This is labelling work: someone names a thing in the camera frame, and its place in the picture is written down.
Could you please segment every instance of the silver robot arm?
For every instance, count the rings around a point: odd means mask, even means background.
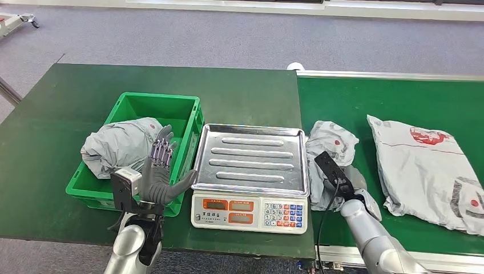
[[[430,273],[386,231],[380,223],[376,201],[363,188],[355,191],[353,183],[327,152],[319,154],[314,161],[328,178],[328,187],[333,187],[335,195],[345,199],[341,215],[348,222],[369,273]],[[361,174],[355,178],[364,180]]]
[[[163,210],[195,181],[197,173],[190,170],[170,185],[170,161],[176,142],[171,126],[164,127],[146,157],[142,174],[122,168],[111,175],[116,209],[122,211],[119,231],[104,274],[147,274],[161,253]],[[139,194],[138,203],[133,197]]]
[[[341,215],[348,222],[356,246],[371,274],[430,273],[392,237],[380,223],[378,205],[368,192],[355,192],[364,197],[346,201]]]

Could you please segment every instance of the gray carpet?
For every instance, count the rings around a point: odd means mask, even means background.
[[[55,62],[484,75],[484,23],[1,5],[34,13],[0,40],[26,95]],[[0,122],[12,111],[0,98]],[[101,273],[109,247],[0,239],[1,273]],[[301,273],[292,260],[165,252],[155,273]]]

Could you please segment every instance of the humanoid robot hand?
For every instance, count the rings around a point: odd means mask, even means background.
[[[179,182],[170,185],[170,163],[178,145],[176,142],[170,144],[174,136],[171,130],[171,125],[162,128],[144,162],[139,192],[143,202],[168,204],[187,190],[197,177],[197,171],[190,170]]]

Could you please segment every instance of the stainless steel tray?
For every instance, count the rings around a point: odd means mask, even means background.
[[[296,128],[206,124],[192,188],[307,197],[304,143],[304,131]]]

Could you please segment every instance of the green plastic crate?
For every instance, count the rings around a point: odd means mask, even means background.
[[[200,99],[194,96],[125,92],[119,97],[104,124],[143,117],[155,118],[163,126],[172,126],[175,134],[172,140],[178,142],[171,161],[170,184],[174,184],[193,165],[204,122]],[[116,210],[110,180],[97,179],[82,161],[69,181],[66,193],[81,200],[90,208]],[[165,216],[178,215],[183,195],[165,207]]]

